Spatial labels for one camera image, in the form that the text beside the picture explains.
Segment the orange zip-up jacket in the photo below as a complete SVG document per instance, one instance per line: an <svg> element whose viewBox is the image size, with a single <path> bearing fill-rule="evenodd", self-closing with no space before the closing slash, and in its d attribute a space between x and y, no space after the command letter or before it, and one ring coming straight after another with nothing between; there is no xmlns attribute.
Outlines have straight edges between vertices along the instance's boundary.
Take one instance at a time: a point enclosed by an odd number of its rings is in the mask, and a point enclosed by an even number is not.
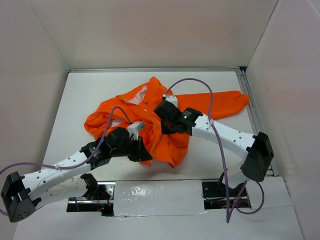
<svg viewBox="0 0 320 240"><path fill-rule="evenodd" d="M152 160L167 163L176 168L188 152L190 137L187 134L161 133L161 120L154 113L167 88L156 78L137 86L131 91L103 101L97 110L84 122L85 130L97 140L103 133L116 127L126 128L130 122L143 122L145 127L139 132ZM219 120L240 113L250 102L247 94L238 90L210 93L180 94L177 96L178 108L196 109L208 114L210 100L213 100L211 118Z"/></svg>

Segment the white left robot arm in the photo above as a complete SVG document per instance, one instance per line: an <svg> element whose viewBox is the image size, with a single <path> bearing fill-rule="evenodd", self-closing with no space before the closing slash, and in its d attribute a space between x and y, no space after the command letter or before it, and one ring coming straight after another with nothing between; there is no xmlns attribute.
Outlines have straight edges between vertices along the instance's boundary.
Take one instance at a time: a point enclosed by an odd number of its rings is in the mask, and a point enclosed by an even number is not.
<svg viewBox="0 0 320 240"><path fill-rule="evenodd" d="M152 159L141 136L117 127L53 166L24 175L17 171L10 173L0 192L9 221L22 221L45 205L63 199L94 199L99 186L90 172L117 157L127 157L133 162Z"/></svg>

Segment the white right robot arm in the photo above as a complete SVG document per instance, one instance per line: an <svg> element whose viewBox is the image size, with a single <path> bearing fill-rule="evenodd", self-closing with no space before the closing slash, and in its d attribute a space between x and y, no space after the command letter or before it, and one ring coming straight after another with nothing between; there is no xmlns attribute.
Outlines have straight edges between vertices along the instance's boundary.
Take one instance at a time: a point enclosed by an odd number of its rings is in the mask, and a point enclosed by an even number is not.
<svg viewBox="0 0 320 240"><path fill-rule="evenodd" d="M180 111L167 100L156 106L154 113L161 120L163 134L187 134L208 140L240 158L238 164L226 167L223 171L218 184L218 190L223 196L230 196L237 186L246 181L264 181L274 158L267 134L259 132L254 135L233 129L190 107Z"/></svg>

